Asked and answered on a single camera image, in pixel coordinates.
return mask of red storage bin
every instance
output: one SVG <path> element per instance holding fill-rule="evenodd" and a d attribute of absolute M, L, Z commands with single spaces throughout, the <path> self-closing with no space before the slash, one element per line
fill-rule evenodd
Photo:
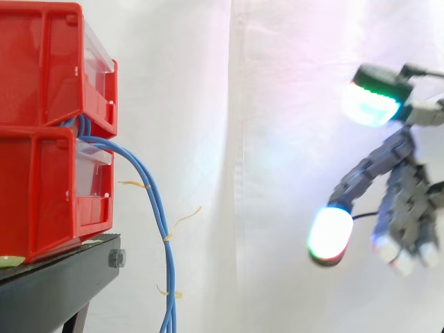
<path fill-rule="evenodd" d="M 0 126 L 53 126 L 79 114 L 117 134 L 117 63 L 76 3 L 0 1 Z"/>
<path fill-rule="evenodd" d="M 0 266 L 112 227 L 114 156 L 62 127 L 0 127 Z"/>

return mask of black shelf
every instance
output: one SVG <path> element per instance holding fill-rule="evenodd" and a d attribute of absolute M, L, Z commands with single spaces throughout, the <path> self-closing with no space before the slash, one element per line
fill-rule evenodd
<path fill-rule="evenodd" d="M 0 268 L 0 332 L 52 333 L 65 323 L 63 332 L 82 332 L 89 301 L 119 274 L 109 260 L 120 235 L 93 240 L 36 264 Z"/>

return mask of cable tie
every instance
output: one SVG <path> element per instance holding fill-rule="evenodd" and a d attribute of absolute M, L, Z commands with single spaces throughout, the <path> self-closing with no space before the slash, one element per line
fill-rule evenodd
<path fill-rule="evenodd" d="M 168 292 L 160 290 L 158 284 L 156 284 L 155 286 L 157 287 L 157 290 L 158 290 L 162 295 L 164 295 L 164 296 L 168 296 L 168 295 L 169 295 Z M 182 297 L 183 297 L 183 293 L 181 293 L 180 291 L 176 291 L 176 292 L 174 293 L 174 298 L 175 298 L 175 299 L 179 299 L 179 298 L 182 298 Z"/>
<path fill-rule="evenodd" d="M 179 221 L 176 222 L 176 224 L 173 226 L 173 228 L 171 229 L 170 233 L 168 234 L 168 236 L 166 236 L 165 238 L 163 238 L 163 241 L 169 241 L 174 233 L 174 230 L 176 229 L 176 227 L 178 226 L 178 224 L 186 219 L 189 219 L 190 217 L 193 217 L 194 215 L 196 215 L 197 213 L 200 212 L 200 210 L 202 209 L 202 206 L 199 206 L 199 208 L 191 215 L 186 216 L 186 217 L 182 217 Z"/>
<path fill-rule="evenodd" d="M 151 188 L 151 185 L 142 185 L 142 184 L 140 184 L 139 182 L 133 182 L 133 181 L 131 181 L 131 180 L 127 180 L 127 181 L 125 181 L 125 182 L 119 182 L 120 184 L 124 184 L 124 185 L 134 185 L 134 186 L 138 186 L 138 187 L 142 187 L 142 188 L 144 188 L 144 189 L 150 189 Z"/>

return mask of blue wire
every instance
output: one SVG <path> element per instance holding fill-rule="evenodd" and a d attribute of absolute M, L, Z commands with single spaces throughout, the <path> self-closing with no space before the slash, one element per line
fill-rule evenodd
<path fill-rule="evenodd" d="M 167 221 L 165 219 L 165 213 L 164 213 L 164 208 L 162 205 L 162 201 L 160 199 L 160 195 L 159 195 L 159 190 L 157 189 L 157 186 L 154 182 L 153 177 L 151 176 L 151 174 L 149 173 L 148 169 L 144 166 L 144 164 L 137 159 L 137 157 L 135 157 L 130 151 L 127 151 L 126 149 L 114 145 L 115 147 L 110 148 L 110 145 L 108 143 L 108 140 L 102 139 L 102 138 L 95 138 L 95 137 L 90 137 L 91 135 L 91 120 L 89 120 L 84 114 L 81 114 L 79 116 L 79 129 L 78 129 L 78 137 L 81 137 L 81 139 L 86 139 L 84 138 L 84 134 L 85 134 L 85 123 L 86 123 L 86 136 L 89 137 L 90 139 L 101 139 L 99 141 L 103 141 L 100 144 L 97 144 L 96 146 L 100 146 L 99 148 L 106 148 L 106 149 L 110 149 L 112 151 L 115 151 L 116 153 L 123 155 L 121 152 L 119 152 L 117 149 L 115 149 L 116 147 L 120 148 L 122 151 L 126 152 L 129 156 L 131 156 L 136 163 L 139 165 L 139 167 L 142 169 L 142 171 L 144 172 L 144 174 L 147 177 L 148 180 L 148 184 L 145 185 L 151 185 L 152 188 L 152 192 L 153 192 L 153 196 L 154 196 L 154 204 L 153 204 L 153 200 L 150 196 L 150 192 L 147 190 L 148 196 L 150 197 L 150 201 L 151 201 L 151 205 L 153 206 L 153 211 L 155 214 L 155 218 L 156 218 L 156 222 L 157 222 L 157 226 L 159 227 L 159 231 L 160 234 L 162 235 L 162 238 L 165 238 L 166 236 L 164 236 L 165 234 L 168 235 L 168 226 L 167 226 Z M 70 127 L 72 125 L 72 123 L 76 120 L 76 117 L 71 118 L 70 120 L 68 120 L 67 122 L 63 122 L 60 125 L 61 126 L 66 126 L 66 127 Z M 163 227 L 163 231 L 164 234 L 162 234 L 162 230 L 159 224 L 159 220 L 160 220 L 160 224 L 162 224 Z M 168 250 L 167 247 L 165 246 L 165 252 L 166 252 L 166 260 L 167 260 L 167 266 L 166 266 L 166 292 L 169 293 L 169 296 L 174 295 L 173 290 L 175 289 L 175 281 L 171 281 L 171 269 L 170 269 L 170 265 L 173 268 L 173 275 L 174 275 L 174 266 L 173 266 L 173 261 L 171 258 L 171 262 L 170 262 L 170 258 L 169 258 L 169 254 L 168 254 Z M 166 324 L 166 333 L 176 333 L 177 327 L 176 327 L 176 299 L 173 298 L 173 304 L 171 306 L 171 300 L 168 301 L 168 299 L 171 297 L 167 298 L 167 304 L 166 304 L 166 314 L 165 314 L 165 318 L 164 321 L 162 323 L 162 327 L 164 327 L 164 323 L 165 320 L 167 319 L 167 324 Z"/>
<path fill-rule="evenodd" d="M 94 144 L 95 147 L 97 148 L 101 148 L 101 149 L 110 149 L 109 146 L 106 146 L 105 144 Z M 123 150 L 125 150 L 128 154 L 132 155 L 134 157 L 134 159 L 139 163 L 140 167 L 143 169 L 144 173 L 146 174 L 150 184 L 151 184 L 151 189 L 153 190 L 153 195 L 155 197 L 155 201 L 157 204 L 157 207 L 159 209 L 159 213 L 160 213 L 160 218 L 161 218 L 161 222 L 162 225 L 164 226 L 164 229 L 166 230 L 166 233 L 168 233 L 168 226 L 167 226 L 167 220 L 165 219 L 165 213 L 164 213 L 164 208 L 162 206 L 162 201 L 160 200 L 160 194 L 159 194 L 159 190 L 157 189 L 157 185 L 155 184 L 155 181 L 153 179 L 153 177 L 151 176 L 150 172 L 148 171 L 148 169 L 144 166 L 144 164 L 136 157 L 134 156 L 130 151 L 126 150 L 125 148 L 122 148 Z M 170 281 L 169 281 L 169 265 L 167 264 L 166 266 L 166 285 L 167 285 L 167 292 L 170 291 Z M 173 308 L 171 310 L 171 321 L 168 322 L 168 325 L 166 327 L 166 332 L 172 332 L 176 333 L 177 332 L 177 326 L 176 326 L 176 299 L 174 299 L 174 304 L 173 304 Z"/>
<path fill-rule="evenodd" d="M 91 135 L 91 120 L 89 120 L 88 117 L 85 117 L 85 123 L 86 123 L 86 133 L 85 135 L 90 136 Z"/>
<path fill-rule="evenodd" d="M 77 136 L 78 137 L 82 137 L 83 134 L 85 133 L 85 116 L 83 114 L 80 115 L 79 117 L 79 126 L 78 126 L 78 132 L 77 132 Z"/>
<path fill-rule="evenodd" d="M 146 167 L 130 152 L 126 149 L 110 142 L 106 139 L 100 137 L 91 137 L 91 136 L 82 136 L 80 137 L 83 141 L 86 142 L 95 142 L 99 145 L 95 145 L 98 148 L 106 148 L 108 150 L 114 151 L 125 157 L 137 170 L 140 177 L 142 178 L 145 186 L 151 186 L 150 189 L 146 189 L 148 197 L 150 198 L 151 206 L 153 208 L 155 220 L 157 226 L 160 231 L 160 235 L 162 239 L 167 237 L 168 235 L 168 227 L 166 221 L 164 219 L 164 210 L 162 206 L 162 201 L 160 200 L 160 195 L 155 185 L 151 174 L 148 172 Z M 169 241 L 164 242 L 165 247 L 165 255 L 166 255 L 166 264 L 167 264 L 167 292 L 169 293 L 166 297 L 166 313 L 164 316 L 164 320 L 162 321 L 162 326 L 160 328 L 160 333 L 165 332 L 165 330 L 169 329 L 171 324 L 171 329 L 173 333 L 176 333 L 176 299 L 175 299 L 175 269 L 174 269 L 174 261 L 173 261 L 173 253 L 171 251 L 171 246 Z"/>

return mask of robot finger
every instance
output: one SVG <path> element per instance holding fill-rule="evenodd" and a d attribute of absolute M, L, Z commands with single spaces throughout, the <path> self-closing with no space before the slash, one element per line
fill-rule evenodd
<path fill-rule="evenodd" d="M 401 249 L 394 260 L 388 263 L 397 274 L 408 276 L 414 266 L 413 256 L 408 250 Z"/>
<path fill-rule="evenodd" d="M 420 234 L 416 246 L 424 266 L 435 267 L 439 263 L 435 212 L 429 211 L 421 218 Z"/>
<path fill-rule="evenodd" d="M 414 165 L 403 162 L 394 168 L 387 181 L 387 192 L 371 237 L 373 249 L 387 264 L 396 260 L 402 249 L 411 256 L 416 251 L 418 217 L 427 209 L 427 187 L 418 182 L 417 173 Z"/>

